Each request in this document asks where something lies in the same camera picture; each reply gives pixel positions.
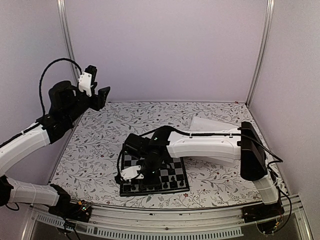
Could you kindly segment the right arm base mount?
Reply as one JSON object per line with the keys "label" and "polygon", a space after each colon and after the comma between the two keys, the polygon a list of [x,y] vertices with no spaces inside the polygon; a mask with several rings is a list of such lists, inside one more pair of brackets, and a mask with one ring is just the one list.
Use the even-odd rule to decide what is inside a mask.
{"label": "right arm base mount", "polygon": [[274,234],[280,229],[285,210],[282,201],[276,203],[244,206],[241,208],[242,219],[245,223],[255,222],[257,229],[264,235]]}

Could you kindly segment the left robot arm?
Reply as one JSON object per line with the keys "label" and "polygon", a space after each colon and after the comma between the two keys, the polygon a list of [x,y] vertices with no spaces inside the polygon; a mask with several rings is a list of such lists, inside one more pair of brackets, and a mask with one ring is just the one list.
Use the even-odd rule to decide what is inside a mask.
{"label": "left robot arm", "polygon": [[71,197],[62,187],[17,181],[7,177],[6,172],[31,153],[60,140],[88,109],[101,110],[111,88],[108,86],[95,92],[96,86],[94,82],[89,90],[83,90],[69,80],[56,83],[48,91],[51,103],[48,114],[0,145],[1,206],[42,204],[49,207],[51,214],[61,217],[70,217],[74,213]]}

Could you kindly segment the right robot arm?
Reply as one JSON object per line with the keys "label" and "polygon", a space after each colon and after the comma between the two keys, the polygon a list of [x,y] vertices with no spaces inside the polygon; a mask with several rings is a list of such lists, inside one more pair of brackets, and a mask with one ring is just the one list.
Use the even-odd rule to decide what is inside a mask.
{"label": "right robot arm", "polygon": [[169,159],[202,157],[223,162],[240,162],[240,176],[253,182],[262,204],[258,213],[269,218],[278,210],[280,190],[277,175],[266,164],[267,149],[253,125],[243,121],[239,127],[209,131],[182,131],[164,125],[140,135],[131,133],[122,145],[122,154],[141,159],[138,166],[118,170],[121,182],[138,179],[147,186],[156,185],[161,166]]}

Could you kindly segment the black rook chess piece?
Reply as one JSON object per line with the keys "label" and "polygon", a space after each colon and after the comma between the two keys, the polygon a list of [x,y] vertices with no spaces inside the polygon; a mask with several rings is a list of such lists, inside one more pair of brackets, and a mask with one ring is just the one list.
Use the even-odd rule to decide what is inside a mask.
{"label": "black rook chess piece", "polygon": [[184,186],[184,184],[185,184],[185,183],[184,183],[183,180],[181,180],[180,183],[179,183],[179,185],[182,186],[182,187]]}

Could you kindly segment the white plastic tray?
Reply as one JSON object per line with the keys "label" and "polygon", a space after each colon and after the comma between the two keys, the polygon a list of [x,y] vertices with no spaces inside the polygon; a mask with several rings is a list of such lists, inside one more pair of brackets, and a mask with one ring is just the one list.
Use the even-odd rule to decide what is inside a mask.
{"label": "white plastic tray", "polygon": [[192,132],[210,132],[237,130],[239,127],[231,123],[224,123],[220,121],[210,120],[201,117],[193,117],[189,127]]}

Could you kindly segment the black white chessboard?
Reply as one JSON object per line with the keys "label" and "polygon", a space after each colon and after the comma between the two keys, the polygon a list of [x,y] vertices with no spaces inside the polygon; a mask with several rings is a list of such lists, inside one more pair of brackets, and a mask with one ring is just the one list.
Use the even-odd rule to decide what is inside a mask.
{"label": "black white chessboard", "polygon": [[[177,182],[177,188],[170,188],[171,177],[174,176]],[[184,186],[180,186],[181,180],[178,180],[178,176],[183,176]],[[168,164],[162,163],[160,169],[159,180],[156,182],[156,186],[144,186],[140,183],[139,179],[135,179],[131,182],[122,183],[119,185],[119,195],[121,197],[137,197],[137,196],[148,196],[154,194],[174,194],[183,193],[190,190],[189,181],[187,178],[186,168],[184,159],[173,158],[168,161]],[[167,183],[168,188],[164,189],[163,185]],[[124,191],[125,185],[135,185],[136,190]]]}

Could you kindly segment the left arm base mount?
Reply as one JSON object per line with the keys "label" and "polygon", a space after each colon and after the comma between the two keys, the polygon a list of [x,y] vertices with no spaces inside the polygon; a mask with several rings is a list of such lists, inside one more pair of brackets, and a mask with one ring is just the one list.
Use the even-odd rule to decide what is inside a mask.
{"label": "left arm base mount", "polygon": [[59,191],[58,201],[49,206],[48,213],[67,220],[75,220],[88,223],[92,214],[91,204],[84,200],[71,202],[70,195],[65,191]]}

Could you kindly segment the black rook corner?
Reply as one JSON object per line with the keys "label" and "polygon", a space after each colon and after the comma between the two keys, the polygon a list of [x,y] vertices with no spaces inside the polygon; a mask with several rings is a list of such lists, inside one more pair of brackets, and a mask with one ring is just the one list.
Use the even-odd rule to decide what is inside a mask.
{"label": "black rook corner", "polygon": [[130,185],[124,185],[124,186],[123,186],[123,190],[124,190],[125,192],[130,192],[130,191],[131,191],[131,186],[130,186]]}

